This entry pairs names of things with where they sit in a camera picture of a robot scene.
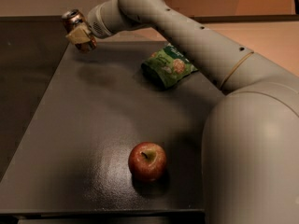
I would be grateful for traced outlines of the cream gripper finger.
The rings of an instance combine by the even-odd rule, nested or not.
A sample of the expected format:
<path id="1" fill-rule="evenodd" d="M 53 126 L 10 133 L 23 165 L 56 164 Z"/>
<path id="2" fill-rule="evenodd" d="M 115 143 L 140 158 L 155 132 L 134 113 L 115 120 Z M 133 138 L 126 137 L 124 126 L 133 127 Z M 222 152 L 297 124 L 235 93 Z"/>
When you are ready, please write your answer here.
<path id="1" fill-rule="evenodd" d="M 86 23 L 70 26 L 65 37 L 73 45 L 84 44 L 92 40 L 91 31 Z"/>

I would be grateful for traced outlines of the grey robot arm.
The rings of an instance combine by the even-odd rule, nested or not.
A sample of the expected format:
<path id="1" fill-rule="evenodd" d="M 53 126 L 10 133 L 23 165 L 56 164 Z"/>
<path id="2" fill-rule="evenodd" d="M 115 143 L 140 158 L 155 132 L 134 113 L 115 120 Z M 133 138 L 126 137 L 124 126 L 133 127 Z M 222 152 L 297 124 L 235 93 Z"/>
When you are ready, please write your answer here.
<path id="1" fill-rule="evenodd" d="M 299 77 L 164 0 L 110 0 L 63 21 L 84 52 L 152 27 L 223 93 L 202 136 L 206 224 L 299 224 Z"/>

